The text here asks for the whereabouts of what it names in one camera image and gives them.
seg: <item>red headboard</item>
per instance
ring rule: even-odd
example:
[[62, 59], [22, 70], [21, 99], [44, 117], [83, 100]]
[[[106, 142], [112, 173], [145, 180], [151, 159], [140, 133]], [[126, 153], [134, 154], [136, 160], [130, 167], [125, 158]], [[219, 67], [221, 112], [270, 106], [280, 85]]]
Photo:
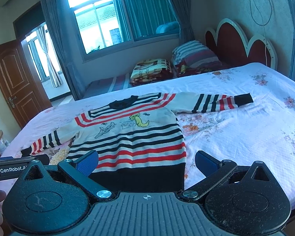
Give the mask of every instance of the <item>red headboard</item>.
[[205, 32], [205, 41], [206, 46], [220, 61], [234, 67], [260, 62], [274, 70], [277, 69], [277, 54], [271, 42], [266, 41], [260, 34], [254, 35], [248, 42], [242, 28], [228, 18], [219, 23], [216, 32], [208, 28]]

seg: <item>sweater sleeve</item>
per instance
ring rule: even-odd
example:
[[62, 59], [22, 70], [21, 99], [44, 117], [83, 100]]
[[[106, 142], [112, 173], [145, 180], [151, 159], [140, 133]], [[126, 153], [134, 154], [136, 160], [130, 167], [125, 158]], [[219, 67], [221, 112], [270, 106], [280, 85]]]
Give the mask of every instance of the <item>sweater sleeve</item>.
[[73, 120], [34, 141], [30, 147], [21, 151], [22, 157], [35, 155], [48, 148], [60, 146], [70, 139], [77, 137], [79, 135], [79, 131], [80, 128], [77, 126], [75, 120]]
[[220, 94], [180, 92], [175, 94], [174, 98], [166, 105], [166, 108], [174, 113], [204, 113], [234, 109], [249, 103], [253, 103], [250, 93], [238, 96], [227, 96]]

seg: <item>striped sweater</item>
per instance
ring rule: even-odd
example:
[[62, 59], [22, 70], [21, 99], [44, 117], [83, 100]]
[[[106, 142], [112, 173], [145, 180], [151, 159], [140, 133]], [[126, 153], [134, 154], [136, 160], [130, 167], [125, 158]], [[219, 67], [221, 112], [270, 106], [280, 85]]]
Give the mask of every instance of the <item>striped sweater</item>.
[[216, 112], [252, 103], [250, 94], [191, 92], [131, 96], [75, 117], [22, 151], [35, 155], [73, 139], [68, 159], [96, 150], [90, 178], [112, 191], [179, 191], [184, 186], [186, 147], [178, 112]]

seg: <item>white bed sheet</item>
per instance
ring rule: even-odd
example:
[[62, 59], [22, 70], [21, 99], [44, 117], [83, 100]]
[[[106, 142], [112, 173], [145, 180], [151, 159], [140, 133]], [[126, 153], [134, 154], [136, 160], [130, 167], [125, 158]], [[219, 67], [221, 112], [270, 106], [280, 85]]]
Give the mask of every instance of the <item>white bed sheet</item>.
[[[260, 64], [188, 76], [120, 90], [47, 109], [33, 118], [3, 156], [20, 157], [20, 150], [75, 116], [130, 95], [190, 91], [239, 95], [250, 92], [253, 104], [205, 114], [178, 114], [187, 150], [185, 188], [204, 178], [194, 164], [198, 150], [238, 165], [262, 160], [295, 208], [295, 82]], [[0, 182], [9, 191], [15, 180]]]

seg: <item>black cuff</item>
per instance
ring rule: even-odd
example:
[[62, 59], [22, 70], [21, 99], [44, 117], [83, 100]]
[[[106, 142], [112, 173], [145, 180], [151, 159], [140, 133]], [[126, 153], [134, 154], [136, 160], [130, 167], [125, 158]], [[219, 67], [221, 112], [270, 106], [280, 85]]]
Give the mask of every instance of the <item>black cuff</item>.
[[238, 105], [238, 107], [254, 102], [250, 93], [234, 96], [234, 100], [235, 104]]
[[32, 152], [32, 147], [30, 146], [29, 148], [21, 150], [22, 157], [27, 157], [31, 154]]

